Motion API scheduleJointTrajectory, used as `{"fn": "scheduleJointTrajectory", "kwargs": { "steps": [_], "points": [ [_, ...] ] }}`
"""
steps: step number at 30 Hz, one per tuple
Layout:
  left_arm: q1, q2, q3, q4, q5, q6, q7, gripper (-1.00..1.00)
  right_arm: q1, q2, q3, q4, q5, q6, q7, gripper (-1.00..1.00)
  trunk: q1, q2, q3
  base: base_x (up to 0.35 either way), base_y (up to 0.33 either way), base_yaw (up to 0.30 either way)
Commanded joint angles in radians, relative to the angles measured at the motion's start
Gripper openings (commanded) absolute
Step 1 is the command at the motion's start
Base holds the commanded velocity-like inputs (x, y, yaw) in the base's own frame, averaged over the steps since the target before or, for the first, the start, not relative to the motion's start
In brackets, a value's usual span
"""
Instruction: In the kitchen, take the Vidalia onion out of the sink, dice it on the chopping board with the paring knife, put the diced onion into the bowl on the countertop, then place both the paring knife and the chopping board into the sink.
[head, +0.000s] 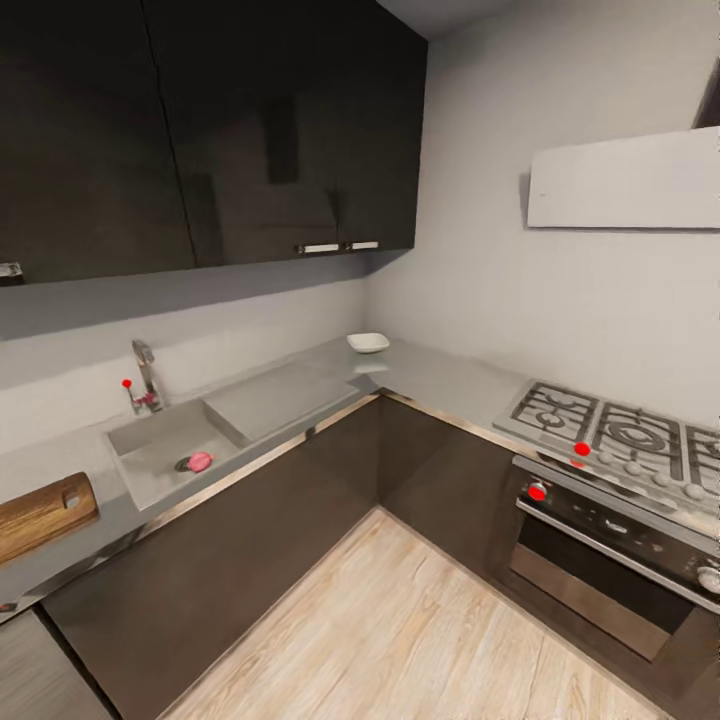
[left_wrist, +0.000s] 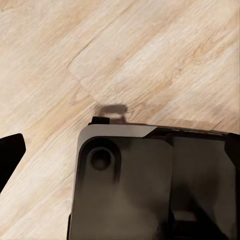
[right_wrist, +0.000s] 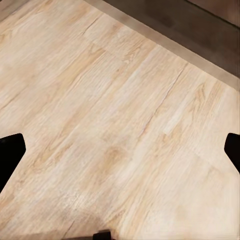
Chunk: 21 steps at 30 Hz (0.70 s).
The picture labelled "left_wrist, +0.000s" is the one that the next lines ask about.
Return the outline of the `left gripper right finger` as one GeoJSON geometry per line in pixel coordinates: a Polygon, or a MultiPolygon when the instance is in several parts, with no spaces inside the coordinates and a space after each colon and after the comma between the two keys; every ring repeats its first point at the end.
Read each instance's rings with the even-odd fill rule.
{"type": "Polygon", "coordinates": [[[227,135],[224,151],[240,173],[240,135],[229,133],[227,135]]]}

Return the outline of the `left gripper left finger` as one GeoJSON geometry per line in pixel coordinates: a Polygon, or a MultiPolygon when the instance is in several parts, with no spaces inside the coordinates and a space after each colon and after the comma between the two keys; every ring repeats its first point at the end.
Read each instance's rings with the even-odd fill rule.
{"type": "Polygon", "coordinates": [[[0,193],[26,153],[22,133],[0,138],[0,193]]]}

